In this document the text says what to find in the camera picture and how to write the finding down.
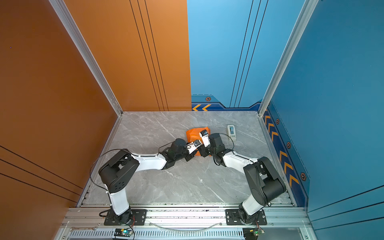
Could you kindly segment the yellow orange wrapping paper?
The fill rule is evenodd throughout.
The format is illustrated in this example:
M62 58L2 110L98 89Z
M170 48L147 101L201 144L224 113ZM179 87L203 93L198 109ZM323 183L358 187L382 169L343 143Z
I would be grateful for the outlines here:
M210 155L210 139L209 135L211 130L208 127L194 128L186 132L188 143L193 143L197 140L201 142L199 147L196 147L194 154L201 157L207 157Z

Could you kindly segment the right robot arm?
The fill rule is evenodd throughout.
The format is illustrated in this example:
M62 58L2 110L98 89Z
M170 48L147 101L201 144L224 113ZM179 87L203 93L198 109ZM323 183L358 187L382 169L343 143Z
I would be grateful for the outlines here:
M286 184L267 157L250 158L231 149L217 150L212 145L202 145L197 150L202 157L210 155L217 164L235 169L246 176L251 194L239 205L238 211L245 225L253 224L264 207L287 191Z

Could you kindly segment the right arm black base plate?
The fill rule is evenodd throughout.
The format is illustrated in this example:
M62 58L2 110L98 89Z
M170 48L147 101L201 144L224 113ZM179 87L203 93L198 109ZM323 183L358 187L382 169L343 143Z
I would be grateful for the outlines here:
M264 210L259 210L253 215L248 215L245 210L225 209L226 223L229 226L235 225L258 225L266 226L267 217Z

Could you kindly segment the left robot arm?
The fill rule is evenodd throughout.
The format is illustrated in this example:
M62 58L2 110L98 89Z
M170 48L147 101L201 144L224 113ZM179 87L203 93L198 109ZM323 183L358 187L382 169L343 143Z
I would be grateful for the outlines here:
M136 172L146 170L167 170L181 159L191 160L197 149L190 152L182 148L179 152L166 148L154 155L138 155L121 149L99 169L99 176L105 185L111 202L107 217L118 225L132 225L134 214L128 202L126 187Z

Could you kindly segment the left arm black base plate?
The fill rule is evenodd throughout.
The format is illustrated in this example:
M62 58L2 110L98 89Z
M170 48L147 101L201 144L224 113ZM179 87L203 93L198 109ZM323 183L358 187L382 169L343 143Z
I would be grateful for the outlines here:
M105 226L143 226L147 217L146 209L128 209L120 216L118 216L112 209L109 209L104 216L100 213L100 216L105 218Z

